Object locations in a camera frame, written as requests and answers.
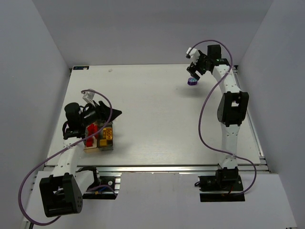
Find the red sloped lego brick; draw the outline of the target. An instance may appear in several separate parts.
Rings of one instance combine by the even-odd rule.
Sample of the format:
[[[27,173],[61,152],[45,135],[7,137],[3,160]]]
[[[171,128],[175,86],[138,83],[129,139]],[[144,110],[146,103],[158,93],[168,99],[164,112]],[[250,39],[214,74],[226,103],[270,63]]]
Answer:
[[[96,124],[91,124],[87,127],[88,135],[92,135],[98,131],[98,126]]]

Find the yellow two-by-three lego brick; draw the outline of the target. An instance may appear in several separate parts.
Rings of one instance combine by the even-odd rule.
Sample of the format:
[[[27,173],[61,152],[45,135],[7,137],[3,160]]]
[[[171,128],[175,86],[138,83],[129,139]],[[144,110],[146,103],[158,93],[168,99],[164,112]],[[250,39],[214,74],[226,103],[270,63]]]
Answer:
[[[113,132],[111,127],[104,128],[102,131],[102,138],[106,140],[113,139]]]

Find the purple round lego piece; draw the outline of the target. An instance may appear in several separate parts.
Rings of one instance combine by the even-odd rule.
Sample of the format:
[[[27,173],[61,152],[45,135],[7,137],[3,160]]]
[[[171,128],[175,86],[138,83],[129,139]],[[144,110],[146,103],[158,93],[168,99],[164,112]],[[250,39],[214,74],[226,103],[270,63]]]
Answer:
[[[197,85],[197,83],[198,83],[198,80],[195,79],[194,77],[188,78],[188,81],[187,81],[188,85],[193,86],[193,85]]]

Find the red two-by-two lego brick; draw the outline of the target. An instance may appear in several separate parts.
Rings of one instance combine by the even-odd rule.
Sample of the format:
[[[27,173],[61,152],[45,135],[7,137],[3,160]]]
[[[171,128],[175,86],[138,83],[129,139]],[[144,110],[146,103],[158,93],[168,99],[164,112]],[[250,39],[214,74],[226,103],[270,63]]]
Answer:
[[[86,147],[93,147],[94,145],[94,140],[95,140],[95,137],[90,137],[86,140]]]

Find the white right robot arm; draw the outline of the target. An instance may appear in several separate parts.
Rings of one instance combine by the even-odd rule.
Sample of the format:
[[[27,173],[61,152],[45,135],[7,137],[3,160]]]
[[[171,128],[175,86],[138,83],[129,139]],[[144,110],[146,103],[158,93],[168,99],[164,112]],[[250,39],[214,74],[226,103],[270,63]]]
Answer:
[[[222,98],[217,108],[217,119],[222,130],[222,146],[219,150],[219,162],[213,176],[200,178],[202,191],[232,191],[240,184],[237,155],[237,139],[240,126],[245,119],[249,94],[237,85],[232,61],[222,57],[219,44],[209,45],[207,54],[196,48],[189,48],[186,57],[191,60],[187,71],[199,80],[206,72],[210,72],[220,88]]]

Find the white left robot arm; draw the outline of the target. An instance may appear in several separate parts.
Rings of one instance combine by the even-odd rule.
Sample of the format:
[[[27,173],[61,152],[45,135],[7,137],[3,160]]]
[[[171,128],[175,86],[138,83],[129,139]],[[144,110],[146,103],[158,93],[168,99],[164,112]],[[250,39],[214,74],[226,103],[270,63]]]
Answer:
[[[64,107],[63,150],[52,173],[40,180],[39,188],[45,216],[60,217],[80,213],[83,195],[102,186],[95,166],[77,168],[86,150],[113,146],[113,121],[122,114],[111,104],[94,101],[96,91],[82,91],[86,105],[77,102]]]

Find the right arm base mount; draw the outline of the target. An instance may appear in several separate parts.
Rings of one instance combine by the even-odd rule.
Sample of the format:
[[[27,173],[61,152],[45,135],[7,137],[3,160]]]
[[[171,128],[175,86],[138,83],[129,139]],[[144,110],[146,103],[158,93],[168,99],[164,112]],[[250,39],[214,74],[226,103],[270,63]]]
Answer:
[[[238,167],[218,168],[212,176],[199,176],[194,186],[199,188],[203,203],[245,201]]]

